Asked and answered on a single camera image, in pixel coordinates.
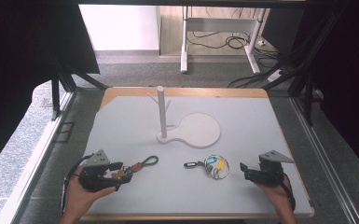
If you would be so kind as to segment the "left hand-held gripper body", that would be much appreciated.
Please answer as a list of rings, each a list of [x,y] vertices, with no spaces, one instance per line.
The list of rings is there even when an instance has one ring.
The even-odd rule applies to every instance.
[[[111,187],[119,189],[121,185],[119,185],[118,179],[121,176],[122,168],[110,171],[109,165],[111,163],[102,149],[92,154],[83,163],[83,170],[78,178],[81,186],[90,192]]]

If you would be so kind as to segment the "person's left hand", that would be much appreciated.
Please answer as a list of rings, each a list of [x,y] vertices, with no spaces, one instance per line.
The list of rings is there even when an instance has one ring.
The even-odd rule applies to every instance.
[[[97,192],[86,191],[78,181],[82,170],[83,167],[78,166],[69,181],[68,193],[60,224],[78,224],[81,217],[89,211],[94,202],[116,190],[115,187],[111,187]]]

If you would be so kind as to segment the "key with brown leather strap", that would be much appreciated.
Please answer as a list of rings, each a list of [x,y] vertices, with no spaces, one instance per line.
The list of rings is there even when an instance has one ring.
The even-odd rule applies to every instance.
[[[143,161],[136,162],[132,166],[123,168],[120,177],[127,176],[127,175],[133,175],[134,173],[137,173],[140,170],[142,170],[144,167],[153,166],[153,165],[157,164],[158,162],[159,162],[158,156],[156,156],[156,155],[149,156],[146,159],[144,159]]]

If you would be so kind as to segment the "black curtain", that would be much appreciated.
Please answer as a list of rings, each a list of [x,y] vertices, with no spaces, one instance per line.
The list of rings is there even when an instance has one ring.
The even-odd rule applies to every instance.
[[[0,0],[0,153],[34,89],[60,72],[99,72],[79,2]]]
[[[276,20],[282,29],[295,27],[292,35],[295,48],[285,61],[294,61],[293,52],[304,43],[320,19],[335,4],[345,4],[334,28],[311,66],[313,87],[323,94],[321,109],[341,137],[359,159],[359,0],[305,0],[301,18],[289,16],[294,7],[283,8],[283,16]]]

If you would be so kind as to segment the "white power strip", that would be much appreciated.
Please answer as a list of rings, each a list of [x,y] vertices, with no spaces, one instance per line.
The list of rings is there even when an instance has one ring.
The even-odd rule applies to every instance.
[[[278,69],[268,77],[268,82],[272,82],[284,74],[284,70]]]

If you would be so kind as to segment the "person's right hand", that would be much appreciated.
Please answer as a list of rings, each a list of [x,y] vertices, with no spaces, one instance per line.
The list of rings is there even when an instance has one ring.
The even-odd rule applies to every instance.
[[[256,184],[267,195],[270,203],[273,205],[281,224],[297,224],[292,204],[289,202],[285,190],[281,186],[267,187],[263,184]]]

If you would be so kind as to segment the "white branched stand with tray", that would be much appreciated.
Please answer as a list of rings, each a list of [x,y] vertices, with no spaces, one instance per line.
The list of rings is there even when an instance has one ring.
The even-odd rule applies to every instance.
[[[148,96],[158,104],[160,132],[157,140],[161,144],[179,141],[193,148],[207,148],[214,145],[221,136],[218,121],[205,113],[191,113],[184,116],[178,125],[168,128],[166,112],[170,102],[165,102],[165,90],[157,86],[157,97]]]

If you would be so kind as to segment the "black metal frame stand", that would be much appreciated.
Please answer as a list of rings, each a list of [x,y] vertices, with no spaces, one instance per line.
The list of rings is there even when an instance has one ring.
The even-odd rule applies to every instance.
[[[311,98],[313,90],[311,66],[314,64],[317,54],[320,52],[324,42],[334,28],[345,7],[345,4],[335,4],[332,6],[324,18],[320,19],[317,25],[313,28],[311,34],[306,38],[304,43],[293,52],[293,55],[297,53],[296,59],[302,57],[299,66],[287,74],[278,77],[276,80],[270,82],[270,84],[266,84],[262,87],[263,90],[269,91],[293,77],[294,80],[289,86],[287,93],[290,97],[298,97],[302,91],[305,91],[303,118],[310,125],[312,125]]]
[[[74,70],[72,70],[70,73],[65,72],[52,49],[49,49],[48,51],[54,62],[54,68],[56,69],[55,74],[51,78],[52,120],[56,120],[62,113],[60,103],[60,86],[63,86],[64,90],[67,92],[74,92],[77,89],[77,85],[72,77],[72,74],[75,74],[83,80],[86,80],[91,85],[100,90],[108,89],[107,85],[98,81],[94,77],[91,77],[87,73]]]

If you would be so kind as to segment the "light grey table mat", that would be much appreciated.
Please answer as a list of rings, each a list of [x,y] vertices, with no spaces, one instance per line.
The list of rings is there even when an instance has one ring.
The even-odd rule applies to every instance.
[[[136,173],[131,182],[98,200],[90,216],[272,217],[264,192],[246,180],[240,163],[255,169],[259,155],[291,154],[267,98],[173,97],[167,121],[176,125],[194,112],[214,117],[221,136],[211,147],[158,142],[159,109],[147,96],[123,96],[96,114],[87,152],[102,149],[110,161],[133,165],[151,155],[159,162]]]

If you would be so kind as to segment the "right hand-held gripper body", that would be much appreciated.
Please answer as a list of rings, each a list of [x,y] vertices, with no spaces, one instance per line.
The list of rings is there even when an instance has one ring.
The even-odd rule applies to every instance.
[[[256,173],[254,183],[268,187],[276,187],[283,182],[284,170],[282,163],[294,163],[294,160],[284,154],[271,150],[259,155],[259,170],[249,170]]]

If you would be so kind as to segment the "white metal desk frame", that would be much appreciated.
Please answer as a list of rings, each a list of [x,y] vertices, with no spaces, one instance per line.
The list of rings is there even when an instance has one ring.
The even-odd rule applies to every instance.
[[[244,50],[253,73],[259,74],[260,69],[254,56],[254,47],[263,19],[265,8],[259,10],[256,19],[215,19],[215,18],[190,18],[188,7],[183,7],[183,40],[181,47],[180,71],[187,72],[187,33],[188,32],[221,32],[221,33],[247,33],[251,35],[250,43],[244,46]]]

